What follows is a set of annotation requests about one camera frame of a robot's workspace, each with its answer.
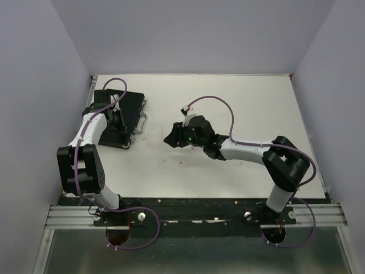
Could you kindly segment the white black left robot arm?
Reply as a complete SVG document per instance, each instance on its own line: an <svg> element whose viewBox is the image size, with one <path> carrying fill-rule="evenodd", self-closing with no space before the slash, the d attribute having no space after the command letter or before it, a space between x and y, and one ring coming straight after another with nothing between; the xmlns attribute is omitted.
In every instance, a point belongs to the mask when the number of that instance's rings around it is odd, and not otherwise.
<svg viewBox="0 0 365 274"><path fill-rule="evenodd" d="M126 220L126 211L120 207L120 196L106 185L106 175L97 145L104 130L117 121L113 109L125 97L116 99L107 90L96 90L94 102L82 112L82 125L74 139L58 148L56 157L63 191L87 199L107 211L113 225Z"/></svg>

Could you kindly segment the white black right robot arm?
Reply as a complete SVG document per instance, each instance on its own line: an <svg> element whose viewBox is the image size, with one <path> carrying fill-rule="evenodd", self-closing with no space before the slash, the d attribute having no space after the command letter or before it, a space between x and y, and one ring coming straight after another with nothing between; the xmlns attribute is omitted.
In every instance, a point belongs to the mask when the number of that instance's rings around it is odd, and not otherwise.
<svg viewBox="0 0 365 274"><path fill-rule="evenodd" d="M187 122L175 122L164 143L172 148L200 147L214 160L241 160L265 166L274 182L262 210L263 219L270 224L282 219L284 207L296 193L312 163L308 155L284 136L278 136L270 143L233 141L227 135L215 133L202 115Z"/></svg>

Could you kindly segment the black aluminium base frame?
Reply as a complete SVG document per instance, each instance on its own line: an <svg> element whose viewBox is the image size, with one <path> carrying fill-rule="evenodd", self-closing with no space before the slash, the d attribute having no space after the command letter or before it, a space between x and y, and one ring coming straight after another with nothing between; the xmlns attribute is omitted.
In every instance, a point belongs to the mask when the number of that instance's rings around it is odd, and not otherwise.
<svg viewBox="0 0 365 274"><path fill-rule="evenodd" d="M264 199L124 198L125 213L106 212L90 202L62 196L49 209L47 229L97 229L132 237L282 237L290 228L344 227L340 204L329 199L294 200L281 213L264 209Z"/></svg>

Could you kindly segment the black poker set case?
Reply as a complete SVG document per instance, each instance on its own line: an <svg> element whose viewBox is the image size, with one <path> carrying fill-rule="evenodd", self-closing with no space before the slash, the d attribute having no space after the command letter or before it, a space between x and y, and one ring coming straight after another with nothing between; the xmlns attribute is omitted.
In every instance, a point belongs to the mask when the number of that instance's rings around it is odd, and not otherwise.
<svg viewBox="0 0 365 274"><path fill-rule="evenodd" d="M118 94L121 100L119 101L120 111L123 114L125 125L127 127L126 134L108 134L106 129L103 131L99 144L102 146L129 149L132 144L132 139L137 129L140 120L140 115L143 113L145 105L145 95L139 92L128 91L124 94L122 91L106 89L96 90L94 92L95 107L104 107L111 104L110 96Z"/></svg>

